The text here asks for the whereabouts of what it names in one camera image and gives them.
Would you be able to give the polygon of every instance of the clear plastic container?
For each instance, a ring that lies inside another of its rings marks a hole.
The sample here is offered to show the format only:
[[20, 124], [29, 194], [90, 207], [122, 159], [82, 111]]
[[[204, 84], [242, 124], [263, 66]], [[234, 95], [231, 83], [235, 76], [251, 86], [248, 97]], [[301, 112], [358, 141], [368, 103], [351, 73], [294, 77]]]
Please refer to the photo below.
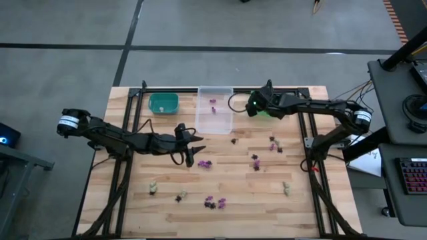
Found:
[[233, 95], [233, 87], [200, 86], [197, 90], [195, 128], [199, 133], [230, 134], [233, 130], [233, 111], [228, 107], [228, 99]]

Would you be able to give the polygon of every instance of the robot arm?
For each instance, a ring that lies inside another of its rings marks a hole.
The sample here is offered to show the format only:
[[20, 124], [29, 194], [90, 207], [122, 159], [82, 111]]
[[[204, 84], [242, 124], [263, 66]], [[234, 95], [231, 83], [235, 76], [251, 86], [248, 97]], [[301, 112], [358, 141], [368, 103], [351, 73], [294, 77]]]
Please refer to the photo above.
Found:
[[[88, 145], [95, 148], [103, 146], [114, 157], [126, 158], [128, 149], [139, 154], [171, 155], [172, 161], [181, 165], [184, 161], [187, 167], [194, 164], [193, 156], [205, 146], [187, 147], [188, 143], [201, 141], [203, 137], [190, 134], [189, 129], [180, 123], [175, 128], [175, 136], [158, 133], [130, 133], [98, 117], [92, 117], [89, 112], [80, 109], [64, 109], [57, 126], [57, 133], [65, 138], [68, 136], [85, 137], [91, 140]], [[181, 163], [173, 158], [174, 153], [181, 155]]]
[[341, 125], [327, 135], [318, 135], [313, 139], [310, 158], [315, 161], [324, 160], [330, 146], [349, 135], [367, 133], [372, 118], [367, 108], [354, 101], [300, 99], [287, 93], [274, 93], [270, 80], [259, 91], [254, 91], [250, 95], [246, 111], [250, 117], [259, 111], [265, 111], [278, 119], [294, 113], [315, 113], [336, 117]]

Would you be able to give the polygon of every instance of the wooden tabletop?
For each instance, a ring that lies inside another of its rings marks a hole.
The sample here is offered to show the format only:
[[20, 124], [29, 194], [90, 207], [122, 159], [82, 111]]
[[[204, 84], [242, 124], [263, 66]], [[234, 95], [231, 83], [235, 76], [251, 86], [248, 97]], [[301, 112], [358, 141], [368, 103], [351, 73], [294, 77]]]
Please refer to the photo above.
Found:
[[[106, 122], [122, 125], [128, 89], [111, 90]], [[328, 98], [325, 87], [309, 89], [313, 99]], [[179, 93], [179, 112], [169, 116], [153, 115], [147, 106], [149, 96], [148, 93], [143, 96], [139, 124], [151, 118], [155, 132], [169, 134], [173, 134], [178, 123], [195, 127], [197, 93]], [[235, 108], [242, 108], [247, 99], [247, 95], [236, 95]], [[335, 127], [331, 116], [315, 118], [319, 134]], [[279, 120], [235, 113], [234, 130], [229, 135], [197, 135], [204, 140], [192, 145], [207, 147], [195, 156], [195, 162], [210, 160], [213, 165], [209, 170], [196, 164], [192, 168], [175, 165], [169, 156], [134, 155], [122, 237], [318, 237], [308, 174], [300, 169], [304, 148], [296, 114]], [[269, 150], [271, 135], [283, 145], [282, 154]], [[238, 139], [235, 145], [230, 142], [233, 138]], [[341, 155], [338, 151], [331, 153]], [[261, 159], [260, 170], [256, 172], [252, 154]], [[105, 158], [106, 152], [97, 152], [94, 164]], [[105, 207], [114, 161], [100, 164], [92, 171], [77, 233], [87, 230]], [[335, 206], [361, 232], [344, 162], [329, 157], [325, 165]], [[149, 183], [153, 180], [157, 181], [158, 190], [151, 196]], [[291, 185], [288, 197], [284, 195], [282, 181]], [[174, 199], [181, 190], [188, 194], [177, 203]], [[205, 208], [203, 202], [208, 195], [217, 202], [226, 198], [226, 208]], [[330, 232], [325, 209], [322, 203], [324, 222]], [[116, 216], [117, 211], [113, 213], [111, 231]]]

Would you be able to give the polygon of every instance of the gray floor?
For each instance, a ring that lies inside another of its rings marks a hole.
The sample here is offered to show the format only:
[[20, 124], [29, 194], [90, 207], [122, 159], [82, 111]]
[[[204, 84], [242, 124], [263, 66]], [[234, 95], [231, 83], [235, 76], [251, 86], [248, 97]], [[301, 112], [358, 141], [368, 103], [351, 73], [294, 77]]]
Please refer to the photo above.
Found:
[[[0, 43], [124, 44], [137, 0], [0, 2]], [[146, 0], [134, 45], [397, 49], [382, 0]], [[0, 49], [0, 122], [23, 133], [19, 149], [56, 162], [34, 171], [11, 239], [68, 237], [93, 155], [82, 138], [55, 133], [65, 107], [103, 116], [121, 51]], [[326, 85], [330, 97], [368, 80], [366, 63], [383, 55], [131, 51], [121, 86]], [[374, 92], [372, 130], [384, 125]], [[423, 239], [378, 213], [379, 190], [354, 190], [362, 227], [373, 237]]]

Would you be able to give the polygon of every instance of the keyboard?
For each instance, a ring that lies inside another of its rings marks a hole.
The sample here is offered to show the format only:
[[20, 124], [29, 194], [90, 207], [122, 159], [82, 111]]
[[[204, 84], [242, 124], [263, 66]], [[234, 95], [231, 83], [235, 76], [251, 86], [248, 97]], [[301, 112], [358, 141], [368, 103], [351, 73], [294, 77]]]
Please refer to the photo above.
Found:
[[397, 158], [403, 188], [408, 195], [427, 195], [427, 159]]

